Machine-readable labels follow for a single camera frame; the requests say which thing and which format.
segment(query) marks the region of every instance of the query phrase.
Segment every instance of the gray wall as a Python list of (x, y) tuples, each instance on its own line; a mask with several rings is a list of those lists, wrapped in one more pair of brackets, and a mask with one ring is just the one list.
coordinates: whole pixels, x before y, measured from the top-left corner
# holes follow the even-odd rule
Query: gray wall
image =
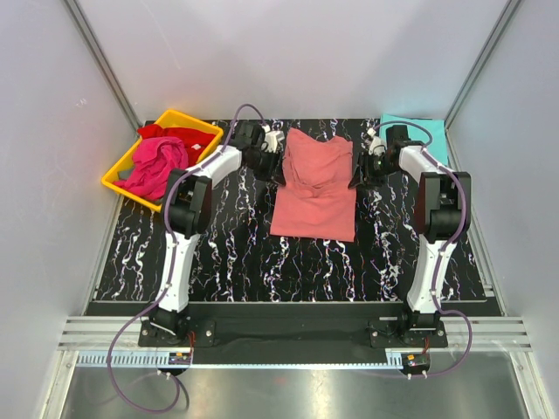
[(36, 418), (66, 316), (86, 299), (133, 140), (59, 0), (0, 13), (0, 414)]
[(80, 0), (141, 119), (444, 118), (506, 0)]
[(559, 3), (524, 2), (451, 126), (507, 308), (559, 411)]

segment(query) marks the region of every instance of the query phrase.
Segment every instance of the cyan towel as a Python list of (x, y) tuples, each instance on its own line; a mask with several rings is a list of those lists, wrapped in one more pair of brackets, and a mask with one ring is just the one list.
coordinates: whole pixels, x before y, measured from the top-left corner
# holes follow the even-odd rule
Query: cyan towel
[[(405, 120), (413, 122), (428, 130), (433, 136), (433, 142), (427, 148), (429, 153), (444, 165), (448, 165), (448, 150), (446, 149), (446, 135), (445, 135), (445, 122), (443, 120), (413, 120), (409, 118), (400, 118), (399, 116), (388, 115), (384, 113), (381, 117), (381, 123), (389, 120)], [(381, 127), (381, 137), (386, 138), (386, 128), (392, 127), (389, 124), (386, 127)], [(412, 140), (427, 142), (429, 137), (427, 134), (418, 128), (408, 126), (408, 134)]]

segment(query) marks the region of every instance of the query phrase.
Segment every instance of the yellow basket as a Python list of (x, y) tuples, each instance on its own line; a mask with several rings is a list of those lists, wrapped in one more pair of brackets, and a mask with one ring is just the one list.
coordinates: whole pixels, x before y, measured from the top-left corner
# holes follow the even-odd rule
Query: yellow basket
[[(161, 115), (161, 117), (159, 117), (155, 124), (159, 125), (161, 128), (194, 128), (198, 131), (202, 131), (203, 133), (214, 134), (216, 137), (200, 154), (197, 163), (199, 163), (215, 151), (217, 145), (219, 145), (219, 142), (221, 141), (221, 137), (223, 137), (224, 135), (224, 130), (220, 127), (208, 124), (207, 122), (204, 122), (202, 120), (197, 120), (196, 118), (192, 118), (189, 115), (185, 115), (184, 113), (180, 113), (172, 109), (165, 111), (165, 113)], [(110, 170), (105, 173), (105, 175), (101, 178), (101, 183), (106, 187), (112, 189), (117, 194), (121, 194), (130, 199), (133, 199), (138, 203), (141, 203), (142, 205), (145, 205), (146, 207), (152, 209), (153, 211), (161, 212), (161, 204), (151, 203), (150, 201), (131, 194), (127, 190), (119, 188), (118, 186), (115, 186), (113, 184), (113, 182), (119, 180), (119, 172), (121, 172), (122, 170), (128, 170), (134, 166), (132, 155), (140, 145), (141, 140), (142, 138), (140, 137), (140, 139), (121, 157), (121, 159), (118, 160), (114, 164), (114, 166), (112, 166)]]

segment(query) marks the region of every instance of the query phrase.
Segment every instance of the black marbled mat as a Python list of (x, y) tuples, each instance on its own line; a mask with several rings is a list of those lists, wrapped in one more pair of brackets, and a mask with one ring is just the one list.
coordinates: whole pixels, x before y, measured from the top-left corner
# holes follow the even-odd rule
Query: black marbled mat
[[(334, 134), (366, 148), (375, 120), (274, 120), (318, 141)], [(217, 124), (227, 129), (228, 121)], [(191, 274), (192, 301), (387, 301), (411, 287), (418, 237), (411, 227), (417, 184), (394, 174), (379, 190), (358, 193), (356, 240), (343, 243), (270, 236), (276, 187), (241, 168), (213, 192), (214, 218)], [(155, 298), (165, 256), (159, 214), (124, 200), (94, 300)], [(472, 248), (463, 237), (446, 273), (444, 299), (485, 300)]]

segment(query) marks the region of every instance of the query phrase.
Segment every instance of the stainless steel floor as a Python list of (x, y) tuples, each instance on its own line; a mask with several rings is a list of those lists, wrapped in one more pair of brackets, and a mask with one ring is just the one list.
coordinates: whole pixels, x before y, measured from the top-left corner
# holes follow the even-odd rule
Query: stainless steel floor
[[(433, 354), (433, 370), (453, 362)], [(161, 409), (172, 401), (175, 386), (150, 377), (134, 386), (145, 369), (117, 369), (117, 380), (135, 402)], [(393, 372), (375, 371), (373, 374)], [(164, 418), (203, 419), (360, 419), (360, 418), (527, 418), (528, 414), (505, 354), (472, 354), (462, 368), (445, 377), (407, 381), (371, 376), (366, 371), (202, 370), (181, 375), (190, 409), (181, 396)], [(132, 410), (114, 396), (107, 371), (79, 367), (66, 399), (65, 419), (154, 417)]]

